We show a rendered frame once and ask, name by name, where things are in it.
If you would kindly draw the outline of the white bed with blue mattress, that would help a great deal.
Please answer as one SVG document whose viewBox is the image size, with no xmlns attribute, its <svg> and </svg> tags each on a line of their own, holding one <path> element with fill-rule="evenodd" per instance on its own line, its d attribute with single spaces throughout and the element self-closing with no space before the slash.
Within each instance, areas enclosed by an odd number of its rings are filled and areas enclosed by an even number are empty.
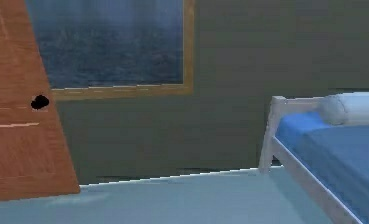
<svg viewBox="0 0 369 224">
<path fill-rule="evenodd" d="M 259 170 L 276 158 L 334 224 L 369 224 L 369 125 L 324 122 L 321 98 L 272 98 Z"/>
</svg>

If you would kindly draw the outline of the white pillow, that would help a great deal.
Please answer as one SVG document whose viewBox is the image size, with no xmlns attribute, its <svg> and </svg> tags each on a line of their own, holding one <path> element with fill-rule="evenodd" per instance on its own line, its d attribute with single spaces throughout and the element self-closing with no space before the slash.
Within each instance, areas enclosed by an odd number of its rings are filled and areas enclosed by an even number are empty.
<svg viewBox="0 0 369 224">
<path fill-rule="evenodd" d="M 325 96 L 319 100 L 317 112 L 330 125 L 369 125 L 369 92 Z"/>
</svg>

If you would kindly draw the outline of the brown wooden room door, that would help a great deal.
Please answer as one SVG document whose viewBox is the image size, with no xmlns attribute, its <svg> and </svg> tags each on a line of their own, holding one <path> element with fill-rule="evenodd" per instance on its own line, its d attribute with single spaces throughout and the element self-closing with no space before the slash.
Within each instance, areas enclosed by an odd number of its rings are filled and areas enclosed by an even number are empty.
<svg viewBox="0 0 369 224">
<path fill-rule="evenodd" d="M 25 1 L 0 0 L 0 201 L 79 192 Z"/>
</svg>

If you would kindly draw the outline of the blue picture in wooden frame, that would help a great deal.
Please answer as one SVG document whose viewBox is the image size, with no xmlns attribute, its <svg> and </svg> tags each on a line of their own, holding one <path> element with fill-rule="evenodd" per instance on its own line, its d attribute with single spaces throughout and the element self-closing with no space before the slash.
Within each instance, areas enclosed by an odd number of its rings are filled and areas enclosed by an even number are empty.
<svg viewBox="0 0 369 224">
<path fill-rule="evenodd" d="M 24 0 L 58 101 L 193 92 L 195 0 Z"/>
</svg>

